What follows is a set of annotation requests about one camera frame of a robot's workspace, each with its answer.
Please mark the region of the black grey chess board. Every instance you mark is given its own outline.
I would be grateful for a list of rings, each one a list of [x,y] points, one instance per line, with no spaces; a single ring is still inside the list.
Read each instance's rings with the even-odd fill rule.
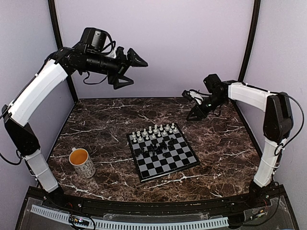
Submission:
[[[177,123],[133,131],[126,137],[141,183],[200,164]]]

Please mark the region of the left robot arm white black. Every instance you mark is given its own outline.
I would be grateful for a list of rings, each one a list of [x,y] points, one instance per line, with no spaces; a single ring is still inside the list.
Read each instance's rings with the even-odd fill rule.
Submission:
[[[124,48],[115,44],[108,32],[85,28],[77,44],[50,54],[16,98],[2,108],[1,118],[16,146],[17,156],[25,161],[32,176],[49,194],[50,203],[57,209],[65,208],[68,199],[62,194],[63,190],[42,155],[39,141],[28,121],[44,99],[75,71],[104,74],[115,90],[132,85],[134,81],[124,75],[128,68],[147,67],[148,63],[132,48],[124,53]]]

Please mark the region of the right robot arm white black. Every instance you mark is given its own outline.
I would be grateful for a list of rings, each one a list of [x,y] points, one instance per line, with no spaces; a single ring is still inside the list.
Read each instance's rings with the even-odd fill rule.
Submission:
[[[264,113],[262,131],[264,149],[253,185],[259,188],[268,186],[279,167],[283,149],[297,137],[290,136],[294,127],[291,102],[302,110],[301,104],[285,92],[272,92],[237,80],[222,81],[217,74],[210,74],[203,80],[208,93],[197,90],[184,90],[182,96],[195,105],[186,120],[200,121],[210,112],[229,100],[242,102]]]

